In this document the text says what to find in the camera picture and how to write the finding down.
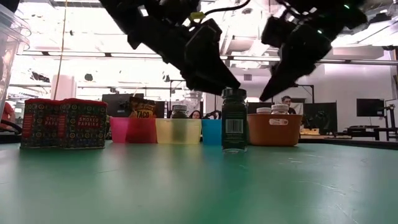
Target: orange container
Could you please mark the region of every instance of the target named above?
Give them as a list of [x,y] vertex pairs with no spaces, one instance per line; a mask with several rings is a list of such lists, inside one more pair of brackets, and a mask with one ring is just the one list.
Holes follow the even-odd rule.
[[255,146],[295,146],[300,138],[302,115],[249,114],[250,143]]

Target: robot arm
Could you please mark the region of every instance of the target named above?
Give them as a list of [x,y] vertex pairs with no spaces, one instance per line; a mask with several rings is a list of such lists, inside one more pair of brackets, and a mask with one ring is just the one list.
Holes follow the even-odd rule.
[[[262,33],[262,43],[279,48],[280,62],[271,68],[272,77],[260,100],[266,101],[309,75],[315,64],[331,49],[331,42],[343,30],[365,22],[358,9],[365,0],[276,0],[285,7],[280,18],[270,17]],[[220,59],[222,30],[213,19],[182,23],[197,12],[200,0],[100,0],[133,49],[145,44],[165,63],[180,70],[191,90],[220,95],[226,87],[239,88],[240,82]],[[204,14],[237,10],[214,9]],[[143,16],[140,8],[146,8]]]

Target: black cap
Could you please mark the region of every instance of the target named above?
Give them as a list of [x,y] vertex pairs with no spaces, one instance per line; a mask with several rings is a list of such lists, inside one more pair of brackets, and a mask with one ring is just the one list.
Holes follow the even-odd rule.
[[223,98],[227,98],[227,97],[231,97],[231,96],[246,99],[247,93],[246,93],[246,90],[243,90],[243,89],[226,88],[223,90],[223,94],[222,94]]

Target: blue cup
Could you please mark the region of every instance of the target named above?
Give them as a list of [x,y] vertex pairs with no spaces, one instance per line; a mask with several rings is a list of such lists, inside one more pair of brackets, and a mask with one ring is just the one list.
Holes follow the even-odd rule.
[[221,120],[203,119],[201,121],[203,144],[221,145]]

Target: table surface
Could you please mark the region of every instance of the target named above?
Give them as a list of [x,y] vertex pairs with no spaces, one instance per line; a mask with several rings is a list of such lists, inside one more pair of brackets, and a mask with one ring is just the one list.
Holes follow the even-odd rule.
[[0,145],[0,223],[398,223],[398,151]]

